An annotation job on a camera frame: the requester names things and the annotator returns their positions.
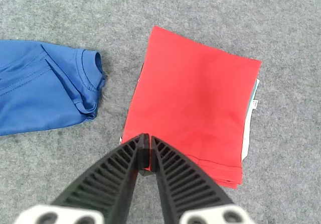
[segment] folded clothing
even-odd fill
[[[104,83],[97,51],[0,40],[0,136],[95,118]]]
[[[260,61],[154,27],[128,111],[123,143],[156,136],[220,185],[242,183],[241,151]]]

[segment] folded red fabric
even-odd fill
[[[154,27],[123,142],[148,133],[197,163],[220,185],[242,183],[246,111],[260,61]]]

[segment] white garment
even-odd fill
[[[252,116],[252,111],[253,109],[256,109],[256,104],[257,101],[254,100],[254,96],[256,93],[257,86],[259,85],[260,80],[256,80],[254,92],[251,97],[249,109],[246,114],[246,119],[245,119],[245,125],[244,125],[244,133],[243,133],[243,145],[242,145],[242,161],[245,159],[245,157],[248,154],[249,151],[249,145],[250,145],[250,125],[251,125],[251,116]]]

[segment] blue shirt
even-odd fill
[[[91,120],[104,84],[97,51],[0,40],[0,136]]]

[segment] carpet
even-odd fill
[[[320,8],[321,0],[0,0],[0,39],[98,50],[108,75],[94,121],[0,137],[0,223],[50,203],[118,145],[154,25],[262,61],[243,185],[225,190],[257,223],[320,223]],[[139,176],[127,223],[164,223],[154,176]]]

